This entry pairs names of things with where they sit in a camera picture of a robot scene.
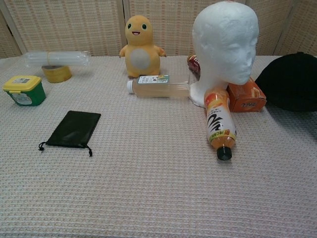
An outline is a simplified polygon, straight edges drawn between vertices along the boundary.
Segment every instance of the drawstring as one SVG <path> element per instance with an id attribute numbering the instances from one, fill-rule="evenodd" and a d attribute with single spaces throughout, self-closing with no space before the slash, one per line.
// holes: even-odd
<path id="1" fill-rule="evenodd" d="M 86 148 L 88 148 L 88 149 L 89 149 L 89 157 L 92 157 L 92 155 L 93 155 L 93 151 L 89 148 L 89 146 L 88 146 L 88 145 L 86 145 Z"/>
<path id="2" fill-rule="evenodd" d="M 39 151 L 43 151 L 44 150 L 44 147 L 43 145 L 46 144 L 46 142 L 42 142 L 41 144 L 39 144 Z"/>

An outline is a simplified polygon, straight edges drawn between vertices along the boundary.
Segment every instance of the yellow plush toy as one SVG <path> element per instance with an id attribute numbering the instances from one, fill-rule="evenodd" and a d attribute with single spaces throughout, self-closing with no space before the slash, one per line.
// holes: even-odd
<path id="1" fill-rule="evenodd" d="M 159 75 L 159 57 L 165 51 L 154 45 L 153 27 L 150 21 L 141 15 L 132 16 L 125 26 L 128 44 L 122 48 L 119 56 L 125 57 L 129 77 L 140 75 Z"/>

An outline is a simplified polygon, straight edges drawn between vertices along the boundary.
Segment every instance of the plastic bottle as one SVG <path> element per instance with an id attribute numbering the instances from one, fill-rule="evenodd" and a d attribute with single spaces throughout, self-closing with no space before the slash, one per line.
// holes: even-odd
<path id="1" fill-rule="evenodd" d="M 232 157 L 236 129 L 229 110 L 229 95 L 222 88 L 209 89 L 205 93 L 207 112 L 207 139 L 217 151 L 220 160 Z"/>
<path id="2" fill-rule="evenodd" d="M 128 81 L 127 90 L 138 97 L 188 97 L 189 75 L 140 76 Z"/>

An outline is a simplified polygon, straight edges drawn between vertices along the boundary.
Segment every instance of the orange box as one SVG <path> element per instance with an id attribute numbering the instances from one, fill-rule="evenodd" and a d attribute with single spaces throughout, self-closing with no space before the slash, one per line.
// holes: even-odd
<path id="1" fill-rule="evenodd" d="M 266 104 L 266 96 L 251 77 L 244 85 L 229 83 L 227 91 L 233 113 L 260 112 Z"/>

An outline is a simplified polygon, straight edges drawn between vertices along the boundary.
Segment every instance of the black hat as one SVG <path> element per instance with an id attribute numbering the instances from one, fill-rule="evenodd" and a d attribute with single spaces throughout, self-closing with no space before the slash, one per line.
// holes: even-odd
<path id="1" fill-rule="evenodd" d="M 268 102 L 285 110 L 317 111 L 317 58 L 298 52 L 273 60 L 256 79 Z"/>

